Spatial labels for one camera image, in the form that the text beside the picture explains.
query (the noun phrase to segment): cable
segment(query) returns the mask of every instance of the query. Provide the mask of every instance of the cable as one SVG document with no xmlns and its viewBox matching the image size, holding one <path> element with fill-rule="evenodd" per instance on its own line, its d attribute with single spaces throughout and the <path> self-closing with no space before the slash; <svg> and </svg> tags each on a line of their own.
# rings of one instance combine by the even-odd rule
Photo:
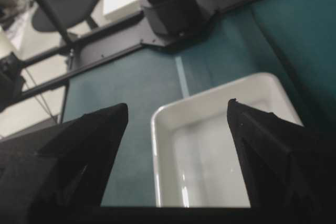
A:
<svg viewBox="0 0 336 224">
<path fill-rule="evenodd" d="M 25 68 L 25 71 L 27 72 L 27 74 L 29 75 L 30 79 L 32 80 L 32 82 L 34 83 L 35 86 L 37 86 L 37 83 L 34 79 L 34 77 L 32 76 L 32 74 L 28 71 L 28 69 Z M 56 119 L 54 118 L 54 116 L 52 115 L 51 109 L 47 103 L 47 101 L 45 100 L 45 98 L 43 97 L 42 94 L 40 94 L 43 103 L 45 104 L 46 107 L 44 107 L 44 105 L 41 103 L 41 101 L 39 99 L 37 99 L 37 97 L 35 96 L 34 98 L 36 99 L 36 101 L 41 105 L 41 107 L 43 108 L 43 110 L 50 116 L 50 118 L 55 122 L 55 124 L 57 124 Z"/>
</svg>

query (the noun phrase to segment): teal table surface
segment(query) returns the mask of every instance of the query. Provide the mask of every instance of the teal table surface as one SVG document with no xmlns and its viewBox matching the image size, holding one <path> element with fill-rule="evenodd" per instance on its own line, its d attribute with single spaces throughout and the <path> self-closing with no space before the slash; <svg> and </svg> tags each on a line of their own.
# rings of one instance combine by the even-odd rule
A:
<svg viewBox="0 0 336 224">
<path fill-rule="evenodd" d="M 260 0 L 218 18 L 178 49 L 144 48 L 73 78 L 65 121 L 121 102 L 129 106 L 102 205 L 155 206 L 155 110 L 252 73 L 275 74 L 304 125 L 334 133 L 335 17 L 336 0 Z"/>
</svg>

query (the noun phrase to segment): black chair seat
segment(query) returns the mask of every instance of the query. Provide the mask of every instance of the black chair seat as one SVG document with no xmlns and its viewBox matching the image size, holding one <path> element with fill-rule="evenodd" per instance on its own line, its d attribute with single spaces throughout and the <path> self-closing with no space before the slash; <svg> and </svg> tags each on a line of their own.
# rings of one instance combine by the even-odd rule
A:
<svg viewBox="0 0 336 224">
<path fill-rule="evenodd" d="M 56 15 L 65 26 L 72 27 L 90 17 L 99 0 L 47 0 Z M 37 31 L 56 31 L 41 8 L 38 8 L 33 16 L 33 27 Z"/>
</svg>

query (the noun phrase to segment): floor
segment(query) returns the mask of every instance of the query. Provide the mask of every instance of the floor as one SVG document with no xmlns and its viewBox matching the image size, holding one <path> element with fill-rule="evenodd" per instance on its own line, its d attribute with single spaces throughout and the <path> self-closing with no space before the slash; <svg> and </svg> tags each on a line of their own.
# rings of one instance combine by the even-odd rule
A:
<svg viewBox="0 0 336 224">
<path fill-rule="evenodd" d="M 31 15 L 34 13 L 36 8 L 37 5 L 35 4 L 34 7 L 28 11 L 26 17 L 21 19 L 24 24 L 18 32 L 19 34 L 16 35 L 16 37 L 21 37 L 21 39 L 19 39 L 19 44 L 21 44 L 19 46 L 19 57 L 22 60 L 28 59 L 29 57 L 39 52 L 43 52 L 51 47 L 57 46 L 60 41 L 58 33 L 39 33 L 33 29 L 30 20 Z M 108 23 L 102 15 L 102 0 L 100 0 L 97 4 L 92 13 L 92 17 L 100 26 Z M 86 23 L 79 24 L 69 29 L 70 32 L 76 34 L 85 34 L 89 30 L 90 29 Z M 54 56 L 29 67 L 28 71 L 33 76 L 36 83 L 40 84 L 65 73 L 65 60 L 66 59 L 63 56 Z M 33 87 L 35 85 L 26 70 L 23 70 L 22 75 L 26 79 L 29 87 Z M 61 111 L 62 101 L 64 99 L 64 90 L 64 88 L 59 88 L 43 93 L 43 97 L 50 107 L 50 111 L 53 115 L 58 115 Z M 13 105 L 0 113 L 0 139 L 19 132 L 36 123 L 42 122 L 50 117 L 50 115 L 47 114 L 47 112 L 41 107 L 37 99 L 41 103 L 43 102 L 42 98 L 38 96 Z"/>
</svg>

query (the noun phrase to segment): white tray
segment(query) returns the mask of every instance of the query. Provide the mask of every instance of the white tray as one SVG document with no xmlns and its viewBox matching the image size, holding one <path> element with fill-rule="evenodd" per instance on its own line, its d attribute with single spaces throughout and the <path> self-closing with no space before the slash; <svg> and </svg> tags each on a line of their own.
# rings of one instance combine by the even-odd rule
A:
<svg viewBox="0 0 336 224">
<path fill-rule="evenodd" d="M 301 124 L 279 80 L 258 73 L 159 108 L 151 120 L 158 207 L 250 207 L 229 99 Z"/>
</svg>

